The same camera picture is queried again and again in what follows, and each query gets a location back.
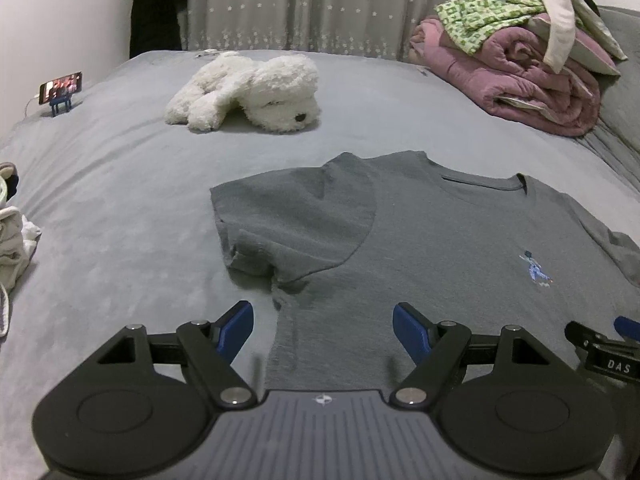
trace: curtain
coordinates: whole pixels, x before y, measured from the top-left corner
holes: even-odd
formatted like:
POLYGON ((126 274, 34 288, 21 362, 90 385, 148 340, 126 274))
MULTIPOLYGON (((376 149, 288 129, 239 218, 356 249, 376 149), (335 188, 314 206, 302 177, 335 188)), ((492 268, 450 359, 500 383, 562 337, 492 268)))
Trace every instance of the curtain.
POLYGON ((416 23, 443 1, 189 0, 183 42, 405 60, 416 23))

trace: t-shirt sleeve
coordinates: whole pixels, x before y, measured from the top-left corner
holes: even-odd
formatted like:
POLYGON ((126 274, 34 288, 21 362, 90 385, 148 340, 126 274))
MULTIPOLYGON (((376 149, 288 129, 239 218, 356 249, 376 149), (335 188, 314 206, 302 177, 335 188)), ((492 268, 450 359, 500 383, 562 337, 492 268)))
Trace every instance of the t-shirt sleeve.
POLYGON ((364 161, 270 171, 211 189, 227 267, 291 282, 343 263, 367 237, 376 202, 364 161))
POLYGON ((583 208, 569 195, 565 195, 572 212, 589 236, 615 262, 625 277, 640 288, 640 248, 624 233, 612 231, 583 208))

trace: embroidered logo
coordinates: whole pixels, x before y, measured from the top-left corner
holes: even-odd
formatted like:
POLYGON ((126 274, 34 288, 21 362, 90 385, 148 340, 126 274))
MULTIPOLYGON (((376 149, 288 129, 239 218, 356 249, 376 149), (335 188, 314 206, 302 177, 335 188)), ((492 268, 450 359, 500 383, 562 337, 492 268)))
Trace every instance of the embroidered logo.
POLYGON ((542 268, 540 264, 533 259, 533 255, 531 251, 524 251, 524 256, 520 256, 521 259, 525 260, 529 264, 529 276, 531 279, 540 286, 549 286, 550 283, 553 283, 550 277, 548 277, 544 272, 542 272, 542 268))

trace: white cloth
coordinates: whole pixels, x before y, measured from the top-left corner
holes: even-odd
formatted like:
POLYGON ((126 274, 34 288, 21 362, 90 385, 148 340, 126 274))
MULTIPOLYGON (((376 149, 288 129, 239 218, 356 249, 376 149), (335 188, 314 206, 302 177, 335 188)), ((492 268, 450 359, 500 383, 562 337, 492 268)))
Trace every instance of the white cloth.
POLYGON ((588 32, 607 52, 626 59, 609 29, 584 0, 542 0, 550 18, 549 40, 543 59, 560 73, 575 41, 575 17, 580 17, 588 32))
POLYGON ((29 265, 41 232, 17 207, 0 210, 0 337, 9 330, 7 292, 29 265))

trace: white plush dog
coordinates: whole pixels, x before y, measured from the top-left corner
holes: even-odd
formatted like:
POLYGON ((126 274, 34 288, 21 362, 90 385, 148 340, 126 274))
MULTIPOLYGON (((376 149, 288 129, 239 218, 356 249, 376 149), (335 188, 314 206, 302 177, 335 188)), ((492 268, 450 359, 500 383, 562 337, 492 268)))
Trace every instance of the white plush dog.
POLYGON ((318 69, 302 54, 261 62, 223 52, 169 101, 164 119, 208 132, 217 130, 226 113, 240 106, 253 124, 292 132, 318 118, 316 89, 318 69))

